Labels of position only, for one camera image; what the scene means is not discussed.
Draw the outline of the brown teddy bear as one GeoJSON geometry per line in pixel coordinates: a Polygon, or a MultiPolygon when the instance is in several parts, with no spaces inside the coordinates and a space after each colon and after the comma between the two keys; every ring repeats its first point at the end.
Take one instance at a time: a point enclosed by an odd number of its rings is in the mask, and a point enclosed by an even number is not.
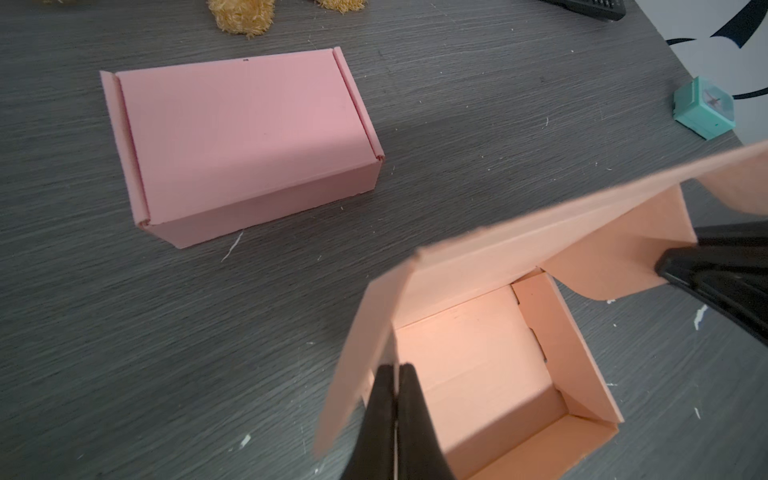
{"type": "MultiPolygon", "coordinates": [[[[248,38],[262,35],[271,27],[275,0],[208,0],[207,6],[217,27],[228,34],[248,38]]],[[[316,0],[314,4],[339,13],[365,8],[365,0],[316,0]]]]}

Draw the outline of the black remote control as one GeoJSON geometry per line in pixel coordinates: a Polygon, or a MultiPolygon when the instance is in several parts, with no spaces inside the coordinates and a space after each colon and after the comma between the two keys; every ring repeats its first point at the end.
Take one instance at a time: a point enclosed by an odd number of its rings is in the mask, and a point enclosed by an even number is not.
{"type": "Polygon", "coordinates": [[[591,18],[619,21],[626,15],[622,0],[544,0],[574,13],[591,18]]]}

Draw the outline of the pink cardboard box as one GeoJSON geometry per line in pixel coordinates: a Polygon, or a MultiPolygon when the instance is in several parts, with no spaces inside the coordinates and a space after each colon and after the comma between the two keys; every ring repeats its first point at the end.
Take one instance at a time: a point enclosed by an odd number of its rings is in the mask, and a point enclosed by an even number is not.
{"type": "Polygon", "coordinates": [[[339,48],[101,82],[133,220],[179,249],[369,192],[385,159],[339,48]]]}

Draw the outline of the peach cardboard box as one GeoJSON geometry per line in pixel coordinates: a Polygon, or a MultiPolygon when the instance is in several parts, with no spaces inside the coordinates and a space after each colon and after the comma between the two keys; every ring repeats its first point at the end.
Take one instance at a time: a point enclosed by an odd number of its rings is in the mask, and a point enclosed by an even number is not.
{"type": "Polygon", "coordinates": [[[623,418],[560,287],[619,299],[662,284],[655,266],[697,236],[681,190],[767,211],[759,143],[419,249],[371,281],[316,428],[324,456],[359,401],[368,413],[391,365],[418,384],[439,462],[457,479],[557,479],[623,418]]]}

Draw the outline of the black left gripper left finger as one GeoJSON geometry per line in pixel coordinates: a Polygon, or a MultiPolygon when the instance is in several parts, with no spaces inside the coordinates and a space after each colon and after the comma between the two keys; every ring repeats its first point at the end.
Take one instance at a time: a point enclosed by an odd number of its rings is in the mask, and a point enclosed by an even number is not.
{"type": "Polygon", "coordinates": [[[395,369],[392,365],[381,365],[342,480],[395,478],[396,419],[395,369]]]}

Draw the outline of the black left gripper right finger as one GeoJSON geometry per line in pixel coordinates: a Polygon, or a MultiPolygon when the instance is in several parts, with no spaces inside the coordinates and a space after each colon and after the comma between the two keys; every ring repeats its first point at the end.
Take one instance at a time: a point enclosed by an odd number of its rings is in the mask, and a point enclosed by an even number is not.
{"type": "Polygon", "coordinates": [[[399,367],[397,478],[454,480],[440,448],[415,367],[399,367]]]}

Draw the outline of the small teal alarm clock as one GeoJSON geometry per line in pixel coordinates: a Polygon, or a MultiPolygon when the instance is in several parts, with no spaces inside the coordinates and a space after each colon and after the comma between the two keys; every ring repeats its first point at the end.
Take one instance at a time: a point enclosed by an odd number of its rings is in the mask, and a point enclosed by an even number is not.
{"type": "Polygon", "coordinates": [[[673,118],[705,140],[732,131],[734,99],[705,77],[696,77],[673,95],[673,118]]]}

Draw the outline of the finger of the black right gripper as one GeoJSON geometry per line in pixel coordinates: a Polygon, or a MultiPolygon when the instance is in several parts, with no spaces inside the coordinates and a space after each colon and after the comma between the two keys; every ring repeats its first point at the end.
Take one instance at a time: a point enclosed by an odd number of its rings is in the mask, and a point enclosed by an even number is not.
{"type": "Polygon", "coordinates": [[[669,249],[656,274],[767,343],[767,248],[705,245],[669,249]]]}
{"type": "Polygon", "coordinates": [[[696,227],[700,246],[766,246],[768,221],[696,227]]]}

